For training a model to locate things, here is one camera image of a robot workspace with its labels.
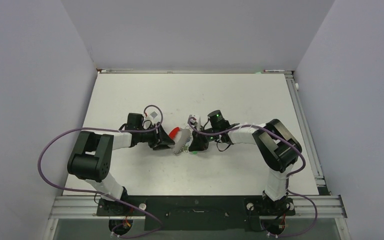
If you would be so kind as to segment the red-handled metal key holder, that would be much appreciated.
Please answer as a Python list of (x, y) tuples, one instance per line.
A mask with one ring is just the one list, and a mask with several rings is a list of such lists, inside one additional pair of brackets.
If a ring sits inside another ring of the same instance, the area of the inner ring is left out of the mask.
[(192, 132), (189, 128), (175, 127), (168, 136), (174, 141), (174, 146), (171, 149), (175, 155), (183, 153), (192, 140)]

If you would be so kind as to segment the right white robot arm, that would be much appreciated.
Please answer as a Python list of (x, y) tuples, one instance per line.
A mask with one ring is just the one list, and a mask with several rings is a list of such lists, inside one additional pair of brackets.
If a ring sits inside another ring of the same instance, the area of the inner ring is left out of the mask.
[(201, 124), (200, 116), (188, 117), (187, 124), (192, 130), (188, 150), (206, 151), (210, 142), (257, 146), (269, 168), (262, 207), (269, 214), (277, 213), (288, 195), (289, 177), (294, 174), (292, 168), (297, 160), (304, 159), (301, 144), (278, 119), (266, 124), (230, 123), (220, 110), (214, 110), (208, 114), (207, 121), (210, 128)]

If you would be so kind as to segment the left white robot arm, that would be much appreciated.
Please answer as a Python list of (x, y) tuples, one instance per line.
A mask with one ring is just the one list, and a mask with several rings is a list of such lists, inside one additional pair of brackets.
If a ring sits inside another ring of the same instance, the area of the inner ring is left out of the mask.
[(104, 200), (110, 201), (109, 208), (116, 215), (125, 214), (129, 208), (128, 192), (110, 173), (112, 152), (139, 143), (148, 144), (154, 151), (174, 147), (175, 142), (161, 124), (157, 112), (129, 113), (118, 132), (82, 130), (68, 159), (68, 173), (89, 183)]

